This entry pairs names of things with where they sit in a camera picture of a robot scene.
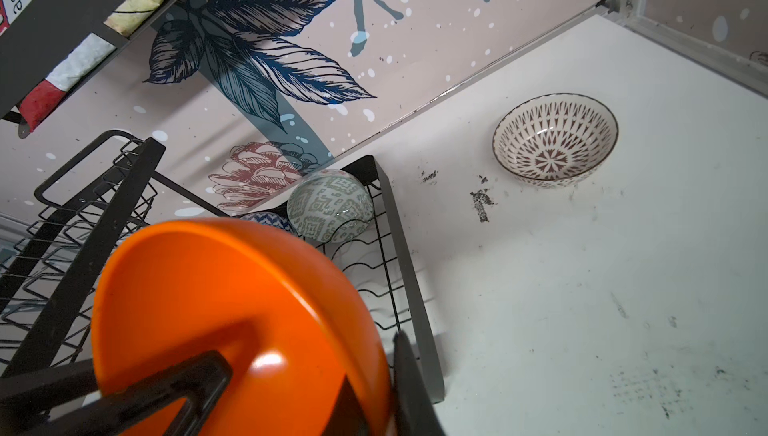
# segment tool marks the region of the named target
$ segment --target dish rack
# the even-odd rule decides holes
[[[46,191],[112,138],[124,143],[118,156],[96,179],[63,204],[45,197]],[[137,139],[113,129],[99,135],[35,189],[34,197],[45,208],[39,213],[39,220],[27,228],[29,236],[14,246],[17,254],[0,264],[2,378],[45,368],[72,367],[57,373],[72,373],[64,393],[82,395],[97,390],[91,359],[86,358],[90,356],[95,286],[117,245],[148,225],[158,185],[213,215],[229,217],[156,171],[164,151],[165,147],[152,138]],[[415,339],[413,349],[429,399],[440,402],[445,397],[445,385],[435,339],[389,179],[370,155],[343,169],[366,186],[375,202],[376,216],[357,239],[316,247],[332,261],[344,265],[342,270],[371,310],[386,348],[391,347],[392,338],[401,329]],[[286,205],[272,211],[286,215]],[[360,248],[371,251],[361,253]],[[350,258],[356,260],[344,262]],[[373,272],[363,277],[362,269]],[[41,408],[56,404],[46,405],[45,399],[25,406],[25,412],[15,412],[13,417],[26,425],[46,418],[48,412],[43,411],[41,416]]]

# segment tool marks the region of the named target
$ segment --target wallpaper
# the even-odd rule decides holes
[[[161,172],[249,211],[598,1],[179,0],[27,139],[1,123],[14,185],[0,211],[33,220],[34,187],[112,128],[155,137]],[[104,164],[52,191],[65,198]],[[203,212],[164,194],[152,219]]]
[[[768,0],[648,0],[645,15],[768,69]]]

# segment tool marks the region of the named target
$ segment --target patterned bowl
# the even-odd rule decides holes
[[[520,104],[493,134],[499,164],[523,182],[557,188],[583,181],[614,150],[613,113],[586,95],[548,94]]]
[[[323,169],[291,193],[288,219],[300,235],[315,241],[349,241],[373,220],[373,200],[348,172]]]
[[[274,212],[251,212],[241,217],[240,219],[244,221],[258,222],[264,226],[272,226],[273,228],[283,229],[284,231],[289,232],[294,236],[296,235],[296,230],[290,224],[290,221],[279,214],[275,214]]]

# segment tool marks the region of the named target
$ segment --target brown and white bowl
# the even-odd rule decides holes
[[[493,134],[493,153],[516,179],[557,188],[592,174],[618,136],[616,118],[601,102],[580,94],[548,94],[504,116]]]

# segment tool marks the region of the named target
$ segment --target table surface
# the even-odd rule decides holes
[[[553,92],[620,136],[578,187],[536,189],[491,137]],[[334,165],[364,154],[426,293],[446,432],[768,431],[768,101],[593,17]]]

